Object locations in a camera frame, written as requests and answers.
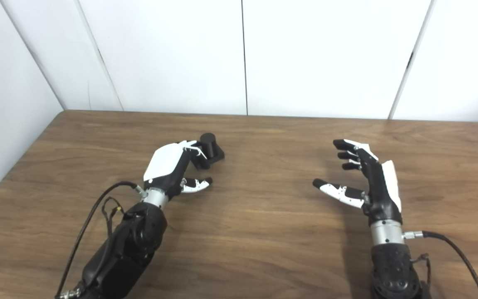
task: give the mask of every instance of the cable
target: cable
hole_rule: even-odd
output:
[[[417,259],[415,260],[410,260],[411,263],[418,263],[421,261],[425,261],[425,264],[427,265],[427,286],[431,288],[431,260],[429,260],[429,254],[424,253],[420,255]]]
[[[62,278],[60,280],[60,285],[59,285],[59,289],[56,291],[56,295],[55,295],[55,298],[57,297],[60,297],[60,294],[62,292],[62,289],[64,288],[64,283],[66,282],[66,278],[68,277],[68,273],[70,271],[70,268],[71,268],[71,263],[73,262],[73,258],[75,257],[75,253],[76,253],[76,250],[78,249],[78,245],[80,244],[80,241],[82,240],[82,236],[84,235],[84,232],[86,231],[88,225],[90,224],[90,221],[91,221],[91,217],[93,216],[93,214],[95,213],[95,210],[97,210],[99,204],[101,203],[101,201],[105,198],[105,196],[110,193],[110,191],[112,191],[113,189],[116,189],[117,187],[119,186],[129,186],[131,187],[132,189],[136,189],[138,187],[137,184],[134,184],[133,182],[129,182],[129,181],[120,181],[112,186],[110,186],[110,188],[106,189],[102,194],[101,196],[97,199],[97,201],[95,202],[95,204],[93,205],[93,207],[91,208],[91,211],[90,213],[88,214],[88,217],[86,218],[86,221],[84,222],[84,224],[82,225],[82,228],[80,230],[80,232],[78,233],[78,236],[76,237],[76,240],[75,240],[75,244],[73,246],[73,249],[71,250],[71,253],[70,253],[70,257],[68,259],[68,263],[66,264],[66,268],[64,269],[64,273],[62,274]]]
[[[456,246],[455,243],[453,243],[453,241],[451,241],[450,239],[448,239],[444,235],[440,235],[440,233],[433,233],[432,231],[423,231],[423,237],[424,238],[436,238],[436,239],[446,241],[446,243],[449,244],[459,254],[461,259],[464,261],[464,263],[468,267],[468,270],[470,271],[470,273],[473,277],[473,280],[475,280],[475,283],[477,284],[477,287],[478,287],[478,275],[476,274],[475,269],[473,269],[473,266],[471,265],[470,261],[467,259],[466,255],[464,255],[462,250],[458,246]]]
[[[105,211],[105,206],[106,206],[106,203],[110,199],[115,201],[117,206],[112,209],[112,212],[110,212],[110,217],[108,217],[107,214],[106,214],[106,211]],[[121,204],[119,204],[117,199],[115,199],[114,197],[109,196],[104,201],[104,203],[102,204],[102,208],[101,208],[101,212],[106,218],[106,230],[108,231],[108,238],[106,239],[105,250],[102,252],[102,257],[101,257],[101,260],[99,261],[99,265],[97,266],[97,270],[95,270],[95,273],[91,277],[88,284],[86,284],[86,286],[84,287],[84,290],[90,288],[91,284],[93,284],[93,282],[97,279],[97,276],[99,276],[100,271],[102,270],[102,268],[104,267],[104,265],[106,263],[106,259],[108,258],[108,254],[112,250],[112,246],[114,245],[114,240],[112,240],[112,238],[110,238],[110,236],[112,236],[112,219],[114,218],[114,215],[116,214],[117,211],[121,211],[121,213],[125,214],[125,211],[123,210],[123,207],[121,206]]]

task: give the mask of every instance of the cable connector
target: cable connector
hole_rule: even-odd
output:
[[[406,231],[403,233],[403,238],[406,240],[423,238],[423,231]]]
[[[141,196],[141,199],[144,199],[148,196],[148,193],[143,190],[139,185],[137,185],[134,190]]]
[[[74,298],[78,298],[80,294],[81,294],[81,289],[78,288],[74,291],[67,291],[58,296],[55,296],[55,299],[74,299]]]

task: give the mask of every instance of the panel seam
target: panel seam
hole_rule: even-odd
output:
[[[246,100],[246,115],[248,115],[248,89],[246,85],[246,51],[244,45],[244,13],[243,0],[241,0],[241,25],[243,26],[243,64],[244,64],[244,97]]]
[[[21,41],[25,44],[25,47],[27,48],[27,51],[29,51],[29,54],[31,54],[32,56],[32,59],[34,60],[34,62],[36,63],[36,66],[38,67],[38,69],[40,70],[40,73],[42,74],[42,76],[44,77],[47,85],[49,86],[49,88],[51,89],[51,92],[53,92],[53,95],[55,96],[56,100],[59,102],[60,106],[62,107],[63,110],[67,110],[68,109],[68,106],[66,105],[66,103],[61,99],[61,97],[58,95],[58,93],[55,91],[55,88],[53,87],[53,84],[51,84],[51,80],[49,80],[49,76],[47,76],[46,72],[45,72],[45,69],[44,69],[44,66],[42,65],[41,61],[40,61],[40,58],[38,57],[38,55],[36,55],[36,53],[32,50],[31,46],[29,45],[29,43],[27,42],[27,39],[25,39],[25,36],[23,35],[23,33],[21,32],[21,30],[19,29],[17,23],[15,22],[15,20],[12,18],[12,15],[9,11],[9,9],[6,7],[5,5],[5,2],[4,0],[0,0],[0,4],[1,6],[3,7],[3,10],[5,11],[7,17],[10,19],[10,22],[12,23],[12,25],[14,26],[14,29],[16,30],[17,34],[19,35],[19,37],[21,38]]]
[[[398,107],[398,103],[400,102],[403,89],[405,88],[405,85],[407,83],[407,78],[410,74],[410,70],[412,70],[412,66],[414,65],[414,61],[416,60],[416,56],[419,50],[419,46],[422,43],[423,36],[425,34],[425,31],[427,30],[427,25],[429,24],[429,20],[431,19],[435,2],[436,0],[431,0],[431,2],[429,3],[429,7],[427,8],[427,13],[425,14],[425,17],[423,18],[422,26],[419,29],[418,37],[416,39],[416,42],[414,43],[412,53],[410,53],[410,57],[409,57],[407,66],[405,68],[402,81],[400,82],[400,86],[398,87],[398,91],[396,92],[396,96],[394,97],[394,101],[392,103],[392,107],[390,108],[390,113],[388,114],[387,119],[393,119],[394,114],[396,113],[396,108]]]
[[[99,46],[97,45],[97,40],[95,40],[95,36],[93,35],[93,32],[91,32],[90,23],[88,23],[88,19],[86,18],[84,10],[82,9],[82,5],[80,4],[79,0],[74,0],[74,3],[75,3],[75,6],[76,6],[76,9],[78,11],[78,15],[80,16],[80,19],[82,21],[82,24],[84,25],[84,27],[86,29],[86,33],[88,34],[88,38],[90,39],[91,45],[93,46],[93,50],[95,51],[95,54],[97,55],[97,59],[99,60],[99,64],[102,68],[102,71],[104,72],[104,74],[106,76],[106,79],[108,80],[108,84],[110,85],[110,88],[114,92],[114,96],[117,99],[117,101],[119,102],[119,106],[121,106],[121,111],[125,111],[125,108],[123,107],[121,99],[119,98],[119,95],[117,93],[117,89],[115,88],[114,81],[112,81],[112,77],[110,76],[110,72],[108,71],[108,68],[106,68],[106,63],[105,63],[104,58],[101,54]]]

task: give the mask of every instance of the silver cylindrical joint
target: silver cylindrical joint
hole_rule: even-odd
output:
[[[141,199],[144,199],[148,195],[140,186],[136,186],[135,191],[141,196]]]
[[[402,225],[393,220],[380,220],[370,225],[374,245],[398,243],[404,244]]]
[[[407,240],[423,238],[423,231],[406,231],[403,233],[403,237]]]
[[[67,291],[58,296],[55,296],[55,299],[74,299],[74,298],[78,298],[80,294],[81,294],[81,289],[78,288],[74,291]]]
[[[158,208],[163,209],[165,208],[165,205],[169,202],[169,197],[165,194],[165,191],[161,189],[156,189],[156,188],[151,188],[146,190],[146,197],[142,199],[142,202],[150,203],[153,204],[154,206],[157,206]]]

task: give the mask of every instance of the black fingertip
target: black fingertip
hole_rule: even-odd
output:
[[[344,139],[335,139],[333,140],[333,145],[339,149],[339,150],[348,150],[348,145],[350,145],[349,143],[345,142]]]
[[[353,164],[353,163],[342,164],[342,169],[344,170],[352,170],[352,169],[359,169],[359,168],[360,168],[359,164]]]
[[[321,180],[321,179],[315,179],[313,181],[313,186],[317,187],[318,189],[320,189],[320,187],[326,185],[328,182],[324,181],[324,180]]]
[[[345,160],[353,160],[353,161],[359,160],[359,156],[357,156],[357,155],[352,155],[352,154],[350,154],[349,152],[337,153],[337,157],[338,157],[339,159],[345,159]]]

